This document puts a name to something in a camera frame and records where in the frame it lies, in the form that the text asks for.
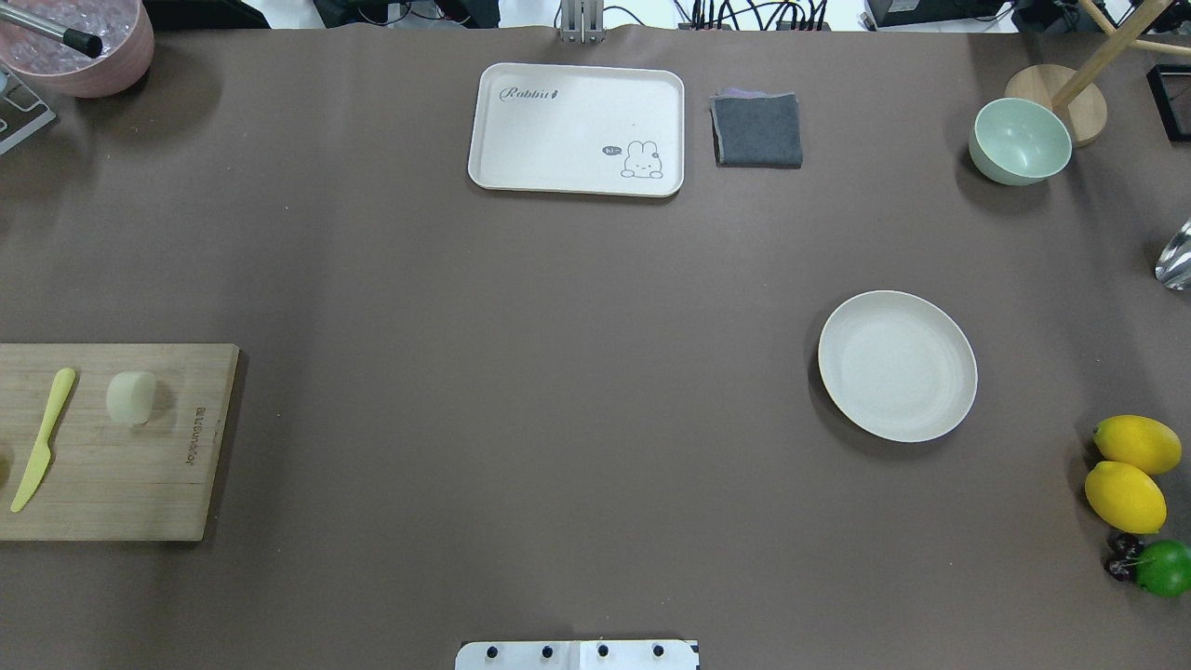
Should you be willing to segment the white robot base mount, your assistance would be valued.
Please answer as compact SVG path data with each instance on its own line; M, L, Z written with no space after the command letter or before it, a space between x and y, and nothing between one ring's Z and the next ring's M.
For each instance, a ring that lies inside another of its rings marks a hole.
M699 669L698 643L682 639L464 643L455 669Z

